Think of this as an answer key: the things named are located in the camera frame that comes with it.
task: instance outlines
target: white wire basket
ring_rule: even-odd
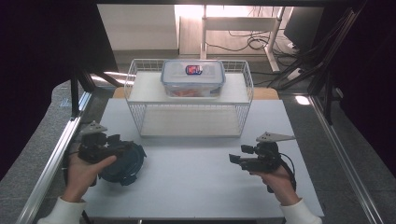
[[[124,91],[141,136],[239,137],[253,99],[246,61],[222,61],[226,82],[217,98],[169,97],[161,59],[135,59]]]

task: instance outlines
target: hand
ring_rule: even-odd
[[[116,159],[116,156],[110,156],[96,164],[90,164],[80,159],[77,153],[72,154],[69,157],[68,183],[62,199],[70,203],[79,203],[97,175]]]
[[[250,172],[262,178],[262,183],[270,186],[282,206],[293,205],[301,199],[297,196],[290,182],[288,172],[283,166],[279,166],[274,172],[267,174],[263,172]]]

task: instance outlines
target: white sleeve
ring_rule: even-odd
[[[68,203],[59,197],[52,212],[47,217],[39,219],[37,224],[78,224],[85,204]]]
[[[309,211],[308,207],[301,199],[297,204],[290,206],[280,206],[287,224],[321,224],[320,217],[315,216]]]

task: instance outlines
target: plastic container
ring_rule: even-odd
[[[170,97],[218,97],[225,82],[221,61],[167,60],[161,82]]]

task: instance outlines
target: black fabric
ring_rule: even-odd
[[[0,48],[2,178],[45,116],[54,87],[118,69],[93,1],[2,1]]]
[[[332,73],[345,95],[341,107],[396,176],[395,11],[391,1],[368,1],[337,52]]]

